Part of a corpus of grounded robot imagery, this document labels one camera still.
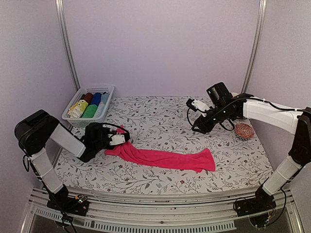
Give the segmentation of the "pink towel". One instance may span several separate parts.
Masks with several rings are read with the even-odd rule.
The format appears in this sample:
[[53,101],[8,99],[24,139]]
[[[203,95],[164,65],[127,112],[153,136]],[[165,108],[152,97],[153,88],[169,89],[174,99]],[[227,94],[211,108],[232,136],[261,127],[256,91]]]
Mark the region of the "pink towel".
[[[125,129],[120,128],[110,134],[129,135]],[[193,170],[201,172],[203,170],[215,171],[216,165],[209,149],[204,149],[199,153],[180,154],[159,150],[141,150],[135,148],[130,142],[114,146],[113,149],[104,152],[106,155],[118,156],[127,162],[138,165],[155,166],[167,169]]]

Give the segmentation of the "green and cream patterned towel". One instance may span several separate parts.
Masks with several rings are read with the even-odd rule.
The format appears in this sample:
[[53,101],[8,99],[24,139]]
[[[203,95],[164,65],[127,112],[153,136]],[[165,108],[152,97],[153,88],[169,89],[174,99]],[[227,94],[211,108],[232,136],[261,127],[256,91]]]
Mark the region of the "green and cream patterned towel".
[[70,118],[80,118],[85,109],[87,108],[88,103],[85,100],[79,100],[68,110],[68,116]]

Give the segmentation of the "right robot arm white sleeve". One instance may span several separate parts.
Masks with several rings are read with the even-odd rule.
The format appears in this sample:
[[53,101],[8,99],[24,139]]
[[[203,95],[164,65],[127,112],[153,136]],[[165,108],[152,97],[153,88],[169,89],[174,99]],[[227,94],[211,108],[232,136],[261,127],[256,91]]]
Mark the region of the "right robot arm white sleeve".
[[238,216],[268,211],[276,207],[274,194],[292,181],[311,161],[311,110],[278,107],[267,100],[241,93],[235,97],[223,82],[207,89],[207,94],[217,107],[234,107],[237,117],[258,120],[281,128],[294,135],[288,156],[272,175],[256,190],[254,198],[237,200],[233,204]]

